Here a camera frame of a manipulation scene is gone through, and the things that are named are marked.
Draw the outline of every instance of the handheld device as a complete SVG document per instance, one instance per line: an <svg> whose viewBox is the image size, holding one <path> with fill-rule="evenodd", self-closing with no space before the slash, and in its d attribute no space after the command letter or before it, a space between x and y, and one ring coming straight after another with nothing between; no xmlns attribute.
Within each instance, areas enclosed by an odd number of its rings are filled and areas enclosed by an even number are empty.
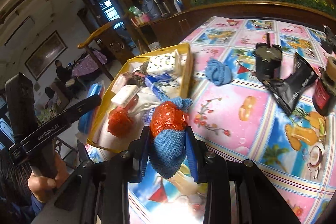
<svg viewBox="0 0 336 224"><path fill-rule="evenodd" d="M53 179L57 175L53 139L101 102L98 95L91 96L39 127L34 112L33 83L21 73L6 82L6 100L15 141L9 149L13 162L28 161L34 175Z"/></svg>

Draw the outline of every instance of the tablecloth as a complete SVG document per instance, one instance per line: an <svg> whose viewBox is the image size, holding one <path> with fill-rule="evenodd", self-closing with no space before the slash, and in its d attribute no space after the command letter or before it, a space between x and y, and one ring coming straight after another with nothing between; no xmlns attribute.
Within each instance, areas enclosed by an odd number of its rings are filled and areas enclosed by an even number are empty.
<svg viewBox="0 0 336 224"><path fill-rule="evenodd" d="M320 31L280 21L212 17L182 41L190 43L194 54L189 124L198 139L225 159L249 158L257 163L299 220L310 224L336 190L336 113L332 111L322 121L323 127L316 125L313 86L304 92L295 115L286 117L255 75L252 52L256 43L266 41L267 32L271 44L283 47L281 78L292 72L295 52L318 74L318 67L325 67L329 54L320 46L320 38L325 37ZM210 57L230 67L230 84L217 87L205 79ZM250 116L241 119L239 111L251 98L255 104ZM286 136L291 130L302 139L315 134L318 141L308 145L300 140L300 147L294 149ZM187 161L169 180L148 164L143 182L129 184L131 223L202 223L205 192L206 185L196 185L190 178ZM232 223L236 223L234 207L232 213Z"/></svg>
<svg viewBox="0 0 336 224"><path fill-rule="evenodd" d="M104 65L107 63L107 57L98 50L93 51L94 55ZM75 67L72 69L72 75L75 77L88 75L99 69L97 63L92 59L90 55L84 57Z"/></svg>

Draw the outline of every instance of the black cup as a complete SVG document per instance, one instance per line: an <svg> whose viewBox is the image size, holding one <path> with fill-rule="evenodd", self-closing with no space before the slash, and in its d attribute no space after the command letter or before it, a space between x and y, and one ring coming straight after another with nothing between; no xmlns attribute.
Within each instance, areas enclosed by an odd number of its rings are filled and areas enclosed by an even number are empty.
<svg viewBox="0 0 336 224"><path fill-rule="evenodd" d="M255 45L255 49L257 50L261 46L267 46L266 43L257 43ZM254 51L255 56L255 69L257 78L260 82L264 80L274 79L280 77L280 67L282 61L282 48L278 45L273 45L273 48L276 48L281 52L281 58L274 58L274 59L264 59L260 55L256 54L256 50Z"/></svg>

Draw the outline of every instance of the chair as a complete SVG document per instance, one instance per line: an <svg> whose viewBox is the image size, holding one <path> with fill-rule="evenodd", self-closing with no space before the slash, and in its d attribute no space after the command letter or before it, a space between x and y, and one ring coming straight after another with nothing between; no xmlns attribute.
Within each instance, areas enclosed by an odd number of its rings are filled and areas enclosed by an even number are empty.
<svg viewBox="0 0 336 224"><path fill-rule="evenodd" d="M109 45L109 49L111 50L111 52L116 56L116 58L120 61L120 63L122 65L124 65L128 59L134 57L134 55L132 54L132 52L127 49L127 47L125 47L124 42L122 41L122 39L119 37L118 33L116 32L115 29L113 29L113 27L122 22L128 20L128 13L126 13L123 17L112 20L107 22L105 25L101 26L99 29L95 30L90 36L89 38L81 43L77 45L78 49L82 49L84 48L86 50L86 52L92 57L92 59L96 62L96 64L98 65L98 67L102 70L102 72L111 80L113 81L114 78L113 76L110 74L110 72L107 70L107 68L105 68L105 66L99 61L99 59L95 56L95 54L92 52L92 50L89 48L89 44L97 39L98 37L100 37L101 35L106 35L104 34L104 32L108 31L108 36L107 38L109 38L109 41L112 40L112 43ZM142 45L142 47L140 47L140 44L138 45L139 49L141 50L142 48L144 50L146 50L147 52L150 52L151 50L149 49L149 47L144 44Z"/></svg>
<svg viewBox="0 0 336 224"><path fill-rule="evenodd" d="M76 154L78 154L78 150L73 148L72 146L70 146L69 144L67 144L66 142L64 142L63 140L61 140L60 138L56 137L54 139L54 147L55 147L55 151L59 154L59 156L61 156L61 148L62 148L62 145L65 145L66 147L70 148L70 151L65 155L65 157L62 158L62 160L65 162L65 164L72 168L72 169L76 169L76 164L74 165L71 165L69 163L67 163L65 161L65 159L72 153L72 152L75 152Z"/></svg>

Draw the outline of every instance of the white soap box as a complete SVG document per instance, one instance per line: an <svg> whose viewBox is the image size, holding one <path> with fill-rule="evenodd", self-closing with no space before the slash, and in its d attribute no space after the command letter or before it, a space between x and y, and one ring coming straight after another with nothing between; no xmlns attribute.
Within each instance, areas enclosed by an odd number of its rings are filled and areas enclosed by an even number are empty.
<svg viewBox="0 0 336 224"><path fill-rule="evenodd" d="M171 53L152 56L149 60L146 72L151 76L163 73L180 76L179 52L175 50Z"/></svg>
<svg viewBox="0 0 336 224"><path fill-rule="evenodd" d="M125 85L111 99L111 102L116 106L125 108L139 91L140 88L136 85Z"/></svg>

